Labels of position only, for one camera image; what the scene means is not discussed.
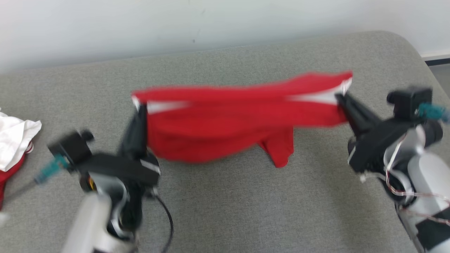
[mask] yellow component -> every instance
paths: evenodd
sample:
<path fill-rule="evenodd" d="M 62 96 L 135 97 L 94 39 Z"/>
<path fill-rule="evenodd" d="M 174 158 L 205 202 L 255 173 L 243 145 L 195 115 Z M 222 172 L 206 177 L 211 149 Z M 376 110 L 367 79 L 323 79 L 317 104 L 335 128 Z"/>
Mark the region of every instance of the yellow component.
<path fill-rule="evenodd" d="M 91 190 L 97 190 L 95 187 L 94 180 L 92 180 L 92 177 L 89 177 L 89 185 L 90 185 Z"/>

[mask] gray sofa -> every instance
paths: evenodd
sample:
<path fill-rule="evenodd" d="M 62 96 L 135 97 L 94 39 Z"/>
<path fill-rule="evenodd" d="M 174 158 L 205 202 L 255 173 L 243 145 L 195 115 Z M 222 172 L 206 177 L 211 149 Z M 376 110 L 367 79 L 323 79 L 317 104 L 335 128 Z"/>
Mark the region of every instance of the gray sofa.
<path fill-rule="evenodd" d="M 41 120 L 35 149 L 9 181 L 14 192 L 44 166 L 46 144 L 76 128 L 96 137 L 93 150 L 115 152 L 134 111 L 130 93 L 179 84 L 251 85 L 308 71 L 354 72 L 350 92 L 382 117 L 387 93 L 431 86 L 450 100 L 414 48 L 388 32 L 364 32 L 48 69 L 0 76 L 2 112 Z M 206 164 L 160 160 L 159 192 L 175 235 L 169 252 L 414 252 L 393 203 L 376 180 L 361 184 L 348 167 L 346 125 L 296 129 L 295 153 L 281 169 L 255 146 Z M 446 162 L 450 135 L 433 148 Z M 4 206 L 0 252 L 58 252 L 84 196 L 76 176 L 60 173 Z M 159 252 L 169 234 L 163 208 L 144 202 L 141 252 Z"/>

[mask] white stripe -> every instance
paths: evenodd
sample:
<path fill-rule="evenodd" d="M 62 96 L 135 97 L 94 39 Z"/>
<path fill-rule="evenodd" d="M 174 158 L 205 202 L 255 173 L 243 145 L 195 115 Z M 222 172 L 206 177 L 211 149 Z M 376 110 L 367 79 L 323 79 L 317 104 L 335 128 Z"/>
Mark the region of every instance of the white stripe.
<path fill-rule="evenodd" d="M 156 101 L 148 101 L 147 102 L 147 113 L 155 114 L 165 111 L 171 111 L 176 109 L 181 109 L 187 107 L 188 103 L 184 101 L 180 102 L 156 102 Z"/>
<path fill-rule="evenodd" d="M 25 153 L 26 153 L 26 154 L 29 154 L 29 153 L 31 153 L 31 151 L 33 151 L 33 149 L 34 149 L 34 145 L 33 145 L 33 143 L 30 141 L 30 144 L 28 144 L 28 147 L 27 147 L 27 149 L 25 150 Z"/>
<path fill-rule="evenodd" d="M 343 94 L 347 92 L 348 88 L 351 85 L 351 78 L 347 80 L 343 80 L 342 83 L 329 90 L 320 91 L 317 93 L 312 93 L 308 95 L 292 95 L 288 97 L 288 100 L 293 101 L 311 101 L 311 102 L 319 102 L 324 104 L 337 104 L 335 94 Z"/>

